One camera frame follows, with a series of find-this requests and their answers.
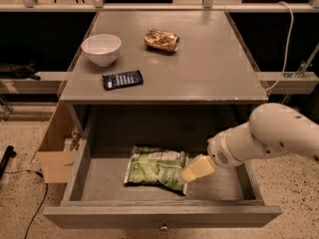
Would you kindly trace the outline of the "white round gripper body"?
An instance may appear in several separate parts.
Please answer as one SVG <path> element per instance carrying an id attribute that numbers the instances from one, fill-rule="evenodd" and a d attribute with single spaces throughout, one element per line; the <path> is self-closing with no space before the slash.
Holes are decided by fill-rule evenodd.
<path id="1" fill-rule="evenodd" d="M 247 160 L 261 158 L 263 145 L 253 136 L 246 122 L 211 137 L 207 141 L 207 153 L 218 166 L 234 167 Z"/>

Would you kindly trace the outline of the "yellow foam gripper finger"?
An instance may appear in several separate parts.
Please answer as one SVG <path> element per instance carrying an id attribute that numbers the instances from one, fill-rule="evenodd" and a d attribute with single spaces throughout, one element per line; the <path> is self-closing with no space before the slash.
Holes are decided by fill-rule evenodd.
<path id="1" fill-rule="evenodd" d="M 200 154 L 188 164 L 177 177 L 182 184 L 192 182 L 198 178 L 215 172 L 216 164 L 208 155 Z"/>

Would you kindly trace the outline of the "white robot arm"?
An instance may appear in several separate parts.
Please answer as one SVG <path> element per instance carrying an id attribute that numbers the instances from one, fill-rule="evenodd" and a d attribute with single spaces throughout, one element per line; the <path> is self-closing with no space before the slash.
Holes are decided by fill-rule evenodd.
<path id="1" fill-rule="evenodd" d="M 207 141 L 207 155 L 198 155 L 178 176 L 182 184 L 239 166 L 251 159 L 268 159 L 288 153 L 319 158 L 319 125 L 298 111 L 277 103 L 257 107 L 248 122 L 231 127 Z"/>

